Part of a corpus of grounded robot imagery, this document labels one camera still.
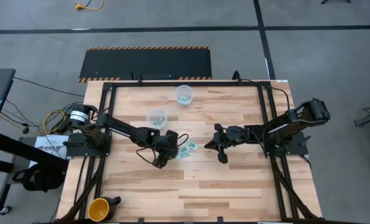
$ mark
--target yellow cable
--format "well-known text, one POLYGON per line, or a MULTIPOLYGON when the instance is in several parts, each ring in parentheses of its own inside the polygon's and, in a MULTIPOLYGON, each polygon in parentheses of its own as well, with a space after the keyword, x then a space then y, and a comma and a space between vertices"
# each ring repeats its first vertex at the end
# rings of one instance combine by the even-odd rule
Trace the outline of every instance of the yellow cable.
POLYGON ((59 126, 57 126, 56 128, 54 128, 53 130, 51 130, 50 132, 47 131, 47 123, 49 122, 49 117, 54 115, 55 113, 60 113, 62 116, 63 116, 63 121, 66 121, 66 113, 63 111, 63 110, 53 110, 50 114, 48 114, 48 116, 44 119, 44 121, 42 122, 42 128, 44 130, 44 133, 45 134, 52 134, 54 132, 56 132, 58 129, 59 129, 59 126))
POLYGON ((100 3, 101 3, 101 4, 100 4, 100 6, 99 6, 99 7, 97 7, 97 8, 86 7, 86 6, 83 6, 83 5, 79 4, 79 3, 76 3, 76 4, 75 4, 75 9, 76 9, 76 10, 81 10, 81 9, 87 9, 87 10, 99 10, 99 9, 101 9, 101 8, 103 7, 103 0, 101 0, 101 2, 100 2, 100 3))
MULTIPOLYGON (((20 127, 19 125, 13 123, 12 121, 9 121, 8 119, 4 118, 3 116, 0 116, 1 119, 5 120, 6 122, 8 122, 9 124, 13 125, 15 128, 19 128, 20 130, 23 130, 23 127, 20 127)), ((29 131, 30 134, 34 134, 34 135, 40 135, 40 134, 37 134, 37 133, 32 133, 31 131, 29 131)))

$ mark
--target white paper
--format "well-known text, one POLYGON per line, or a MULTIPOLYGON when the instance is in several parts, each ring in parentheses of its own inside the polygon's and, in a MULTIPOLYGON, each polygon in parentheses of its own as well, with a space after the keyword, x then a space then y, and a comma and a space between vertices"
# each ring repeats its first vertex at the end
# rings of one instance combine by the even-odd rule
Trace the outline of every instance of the white paper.
MULTIPOLYGON (((67 148, 63 145, 63 142, 68 140, 68 136, 48 134, 47 137, 37 137, 34 147, 54 156, 66 159, 67 148)), ((29 168, 36 164, 37 162, 30 161, 29 168)))

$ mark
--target wheel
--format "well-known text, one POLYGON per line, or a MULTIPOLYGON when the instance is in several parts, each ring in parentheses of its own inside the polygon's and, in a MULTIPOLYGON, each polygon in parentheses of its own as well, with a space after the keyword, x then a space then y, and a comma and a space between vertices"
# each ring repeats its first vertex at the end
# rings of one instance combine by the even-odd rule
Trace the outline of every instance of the wheel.
POLYGON ((5 206, 5 207, 0 211, 0 215, 6 215, 6 214, 8 214, 11 210, 12 210, 12 207, 11 207, 11 206, 5 206))

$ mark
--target black and orange striped mat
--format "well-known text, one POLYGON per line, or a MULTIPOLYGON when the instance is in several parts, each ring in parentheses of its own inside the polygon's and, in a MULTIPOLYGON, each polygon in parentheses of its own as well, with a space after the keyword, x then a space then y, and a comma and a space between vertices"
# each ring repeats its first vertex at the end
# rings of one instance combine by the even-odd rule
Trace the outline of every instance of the black and orange striped mat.
POLYGON ((211 79, 209 47, 90 47, 80 73, 88 81, 144 79, 211 79))

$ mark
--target black bag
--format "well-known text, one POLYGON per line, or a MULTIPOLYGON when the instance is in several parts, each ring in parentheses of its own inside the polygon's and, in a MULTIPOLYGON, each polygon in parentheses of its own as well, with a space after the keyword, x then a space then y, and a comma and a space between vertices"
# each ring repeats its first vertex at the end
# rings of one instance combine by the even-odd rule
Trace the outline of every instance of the black bag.
POLYGON ((42 190, 46 193, 48 190, 60 187, 65 181, 65 174, 63 174, 63 170, 61 169, 36 164, 28 169, 17 172, 12 180, 22 183, 26 190, 42 190))

